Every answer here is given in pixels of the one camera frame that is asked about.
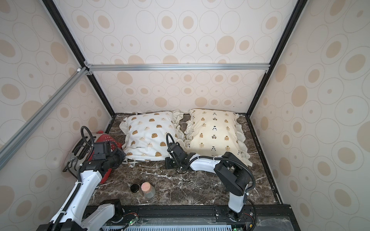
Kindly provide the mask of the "white bear print pillow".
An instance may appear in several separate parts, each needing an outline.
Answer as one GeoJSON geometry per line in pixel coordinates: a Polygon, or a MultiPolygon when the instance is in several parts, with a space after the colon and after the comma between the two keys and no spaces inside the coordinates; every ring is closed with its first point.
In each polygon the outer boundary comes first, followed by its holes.
{"type": "Polygon", "coordinates": [[[180,120],[184,114],[178,110],[133,115],[125,118],[119,128],[126,135],[122,146],[126,158],[133,161],[162,161],[169,157],[166,135],[169,133],[185,148],[180,120]]]}

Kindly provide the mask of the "cream animal print pillow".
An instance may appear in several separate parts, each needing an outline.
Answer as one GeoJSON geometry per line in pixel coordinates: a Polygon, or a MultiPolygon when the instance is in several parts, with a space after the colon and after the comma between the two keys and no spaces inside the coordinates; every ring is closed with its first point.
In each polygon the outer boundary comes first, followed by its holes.
{"type": "Polygon", "coordinates": [[[217,157],[231,152],[252,166],[239,115],[229,111],[192,109],[185,131],[185,150],[201,156],[217,157]]]}

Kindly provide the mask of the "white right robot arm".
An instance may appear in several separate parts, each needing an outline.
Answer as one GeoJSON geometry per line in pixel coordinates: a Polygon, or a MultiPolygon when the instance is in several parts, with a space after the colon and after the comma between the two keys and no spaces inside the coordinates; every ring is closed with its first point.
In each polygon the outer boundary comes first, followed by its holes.
{"type": "Polygon", "coordinates": [[[204,171],[215,174],[229,192],[228,216],[232,221],[242,217],[249,192],[256,187],[252,171],[231,152],[218,157],[186,153],[179,143],[168,142],[170,157],[165,159],[167,169],[181,172],[204,171]]]}

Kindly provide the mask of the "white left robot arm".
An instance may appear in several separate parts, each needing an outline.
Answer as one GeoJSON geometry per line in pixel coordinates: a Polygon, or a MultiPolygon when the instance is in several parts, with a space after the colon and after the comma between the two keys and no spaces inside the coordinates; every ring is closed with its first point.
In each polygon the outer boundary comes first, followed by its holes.
{"type": "Polygon", "coordinates": [[[100,231],[109,221],[120,222],[124,210],[118,199],[106,200],[87,218],[83,218],[89,200],[103,177],[118,168],[126,154],[118,147],[111,149],[108,141],[94,142],[91,131],[81,127],[82,140],[90,152],[80,165],[71,159],[66,166],[76,170],[75,186],[68,198],[47,224],[40,225],[39,231],[100,231]]]}

